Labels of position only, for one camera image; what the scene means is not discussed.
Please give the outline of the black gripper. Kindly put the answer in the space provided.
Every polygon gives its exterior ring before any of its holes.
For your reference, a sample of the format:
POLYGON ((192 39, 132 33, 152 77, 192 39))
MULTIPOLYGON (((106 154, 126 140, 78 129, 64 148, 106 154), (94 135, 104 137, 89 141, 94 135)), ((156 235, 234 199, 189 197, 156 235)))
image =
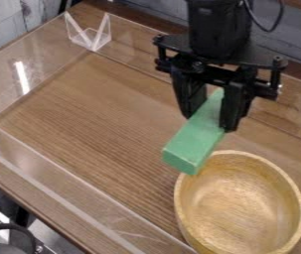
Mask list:
POLYGON ((159 48, 157 69, 172 75, 179 106, 187 118, 208 100, 207 84, 226 87, 220 126, 227 132, 238 129, 255 96, 278 98, 288 60, 256 43, 246 43, 226 59, 195 53, 187 34, 159 35, 153 44, 159 48))

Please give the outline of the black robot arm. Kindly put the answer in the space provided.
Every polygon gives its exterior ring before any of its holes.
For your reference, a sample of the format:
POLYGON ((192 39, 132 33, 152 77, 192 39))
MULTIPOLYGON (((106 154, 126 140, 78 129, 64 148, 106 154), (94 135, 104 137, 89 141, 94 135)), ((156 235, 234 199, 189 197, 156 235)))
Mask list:
POLYGON ((259 26, 254 0, 187 0, 189 32, 159 35, 157 69, 172 76, 181 112, 192 117, 208 101, 207 86, 226 90, 220 127, 232 132, 255 98, 276 99, 288 60, 251 41, 259 26))

